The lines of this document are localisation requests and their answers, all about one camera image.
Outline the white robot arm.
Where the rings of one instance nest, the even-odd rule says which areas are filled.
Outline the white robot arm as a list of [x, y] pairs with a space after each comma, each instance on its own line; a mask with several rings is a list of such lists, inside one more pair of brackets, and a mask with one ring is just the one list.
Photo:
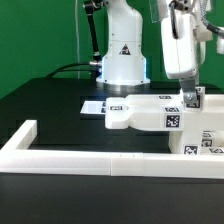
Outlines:
[[[102, 58], [102, 75], [97, 79], [112, 86], [139, 86], [149, 82], [146, 58], [141, 52], [141, 14], [126, 0], [103, 0], [107, 9], [108, 51]], [[161, 39], [166, 75], [177, 79], [186, 104], [197, 100], [198, 68], [205, 58], [205, 42], [218, 36], [217, 52], [224, 54], [224, 27], [206, 18], [210, 0], [154, 0], [152, 20], [161, 23]]]

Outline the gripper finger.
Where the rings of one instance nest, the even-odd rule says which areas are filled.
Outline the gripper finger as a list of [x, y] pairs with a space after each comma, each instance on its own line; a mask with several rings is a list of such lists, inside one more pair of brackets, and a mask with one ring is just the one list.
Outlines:
[[195, 103], [197, 100], [196, 84], [194, 78], [180, 79], [180, 86], [183, 92], [183, 99], [186, 104]]

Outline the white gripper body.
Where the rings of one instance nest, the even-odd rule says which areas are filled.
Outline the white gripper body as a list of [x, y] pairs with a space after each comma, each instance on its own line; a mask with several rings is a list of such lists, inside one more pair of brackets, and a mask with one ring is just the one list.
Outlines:
[[169, 79], [194, 77], [205, 61], [206, 44], [196, 39], [196, 21], [192, 14], [175, 11], [178, 38], [173, 37], [171, 17], [161, 21], [161, 39], [166, 75]]

